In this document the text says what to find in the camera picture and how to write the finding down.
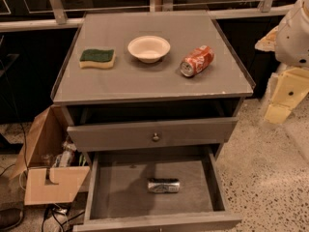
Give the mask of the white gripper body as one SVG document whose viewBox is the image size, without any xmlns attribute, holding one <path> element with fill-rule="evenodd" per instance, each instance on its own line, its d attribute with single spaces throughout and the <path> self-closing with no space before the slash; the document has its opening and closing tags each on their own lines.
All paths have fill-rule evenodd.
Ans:
<svg viewBox="0 0 309 232">
<path fill-rule="evenodd" d="M 255 48 L 275 53 L 277 61 L 290 67 L 307 68 L 309 27 L 276 26 L 255 43 Z"/>
</svg>

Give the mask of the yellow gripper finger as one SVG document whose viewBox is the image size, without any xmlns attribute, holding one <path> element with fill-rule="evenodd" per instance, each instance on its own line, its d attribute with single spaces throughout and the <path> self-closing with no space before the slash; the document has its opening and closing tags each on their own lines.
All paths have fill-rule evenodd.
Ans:
<svg viewBox="0 0 309 232">
<path fill-rule="evenodd" d="M 265 120 L 282 124 L 309 94 L 309 71 L 291 68 L 278 75 L 277 84 L 267 107 Z"/>
</svg>

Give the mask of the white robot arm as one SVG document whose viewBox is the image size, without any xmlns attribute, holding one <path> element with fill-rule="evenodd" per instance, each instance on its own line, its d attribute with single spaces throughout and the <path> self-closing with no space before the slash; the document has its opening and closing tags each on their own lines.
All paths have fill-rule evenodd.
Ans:
<svg viewBox="0 0 309 232">
<path fill-rule="evenodd" d="M 277 75 L 265 120 L 282 124 L 309 93 L 309 0 L 297 0 L 255 48 L 273 51 L 287 69 Z"/>
</svg>

